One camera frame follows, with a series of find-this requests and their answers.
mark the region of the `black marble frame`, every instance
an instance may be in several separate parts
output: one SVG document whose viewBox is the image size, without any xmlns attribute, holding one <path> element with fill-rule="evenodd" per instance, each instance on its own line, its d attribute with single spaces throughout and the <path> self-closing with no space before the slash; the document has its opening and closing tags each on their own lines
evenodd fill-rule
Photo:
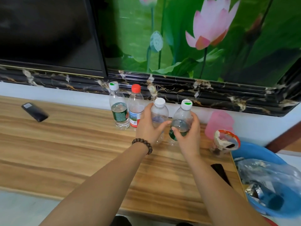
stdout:
<svg viewBox="0 0 301 226">
<path fill-rule="evenodd" d="M 109 94 L 108 83 L 118 81 L 128 97 L 132 84 L 141 85 L 146 100 L 162 97 L 170 103 L 190 99 L 194 106 L 283 117 L 301 101 L 301 59 L 275 87 L 220 83 L 201 79 L 108 70 L 107 78 L 60 73 L 28 67 L 12 67 L 0 62 L 0 81 Z"/>
</svg>

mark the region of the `green bottle label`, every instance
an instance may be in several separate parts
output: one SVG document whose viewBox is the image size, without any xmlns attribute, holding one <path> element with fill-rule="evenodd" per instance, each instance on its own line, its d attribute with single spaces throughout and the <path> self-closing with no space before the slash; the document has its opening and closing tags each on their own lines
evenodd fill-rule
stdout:
<svg viewBox="0 0 301 226">
<path fill-rule="evenodd" d="M 112 107 L 117 107 L 119 104 L 123 105 L 126 107 L 126 105 L 122 102 L 118 102 L 118 103 L 115 103 Z M 118 122 L 123 122 L 123 121 L 126 121 L 127 118 L 129 117 L 129 114 L 128 114 L 128 109 L 126 108 L 126 110 L 124 110 L 123 112 L 121 113 L 116 113 L 112 110 L 112 113 L 113 113 L 113 117 L 114 117 L 114 120 L 115 121 L 118 121 Z"/>
<path fill-rule="evenodd" d="M 188 133 L 188 131 L 187 131 L 187 132 L 181 132 L 181 135 L 184 137 L 184 136 L 187 135 L 187 133 Z M 177 138 L 175 137 L 175 134 L 173 133 L 173 130 L 172 130 L 171 128 L 170 128 L 168 134 L 169 134 L 169 136 L 170 136 L 173 140 L 177 141 Z"/>
</svg>

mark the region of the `pink lotus flower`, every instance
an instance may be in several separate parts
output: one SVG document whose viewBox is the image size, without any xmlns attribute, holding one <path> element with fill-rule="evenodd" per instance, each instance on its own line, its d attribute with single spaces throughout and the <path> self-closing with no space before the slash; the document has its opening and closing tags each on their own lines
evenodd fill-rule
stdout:
<svg viewBox="0 0 301 226">
<path fill-rule="evenodd" d="M 140 0 L 142 5 L 154 7 L 157 4 L 157 0 Z"/>
<path fill-rule="evenodd" d="M 192 37 L 186 31 L 186 40 L 190 47 L 202 50 L 210 44 L 218 45 L 226 36 L 235 17 L 240 0 L 229 12 L 231 0 L 204 0 L 202 10 L 196 11 L 193 20 Z"/>
</svg>

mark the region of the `black phone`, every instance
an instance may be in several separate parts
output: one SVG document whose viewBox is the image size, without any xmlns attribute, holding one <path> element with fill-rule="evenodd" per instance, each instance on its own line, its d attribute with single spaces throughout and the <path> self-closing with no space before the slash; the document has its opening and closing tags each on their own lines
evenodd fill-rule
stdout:
<svg viewBox="0 0 301 226">
<path fill-rule="evenodd" d="M 231 186 L 229 179 L 226 175 L 226 172 L 224 170 L 224 167 L 222 164 L 212 164 L 211 167 L 213 168 L 213 170 L 215 170 L 216 173 L 218 173 L 218 175 L 229 185 Z"/>
<path fill-rule="evenodd" d="M 25 103 L 21 107 L 38 122 L 42 122 L 48 118 L 48 114 L 33 103 Z"/>
</svg>

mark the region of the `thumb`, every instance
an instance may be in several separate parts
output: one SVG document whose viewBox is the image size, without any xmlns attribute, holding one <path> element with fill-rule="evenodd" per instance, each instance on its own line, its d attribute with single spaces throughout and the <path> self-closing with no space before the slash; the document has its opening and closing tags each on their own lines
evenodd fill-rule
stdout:
<svg viewBox="0 0 301 226">
<path fill-rule="evenodd" d="M 183 138 L 180 131 L 176 127 L 172 127 L 171 129 L 173 130 L 173 134 L 175 135 L 177 140 L 181 140 Z"/>
<path fill-rule="evenodd" d="M 167 125 L 170 125 L 171 121 L 164 121 L 162 124 L 160 124 L 159 127 L 157 127 L 156 130 L 158 130 L 160 133 L 162 133 L 164 131 L 164 129 L 166 128 Z"/>
</svg>

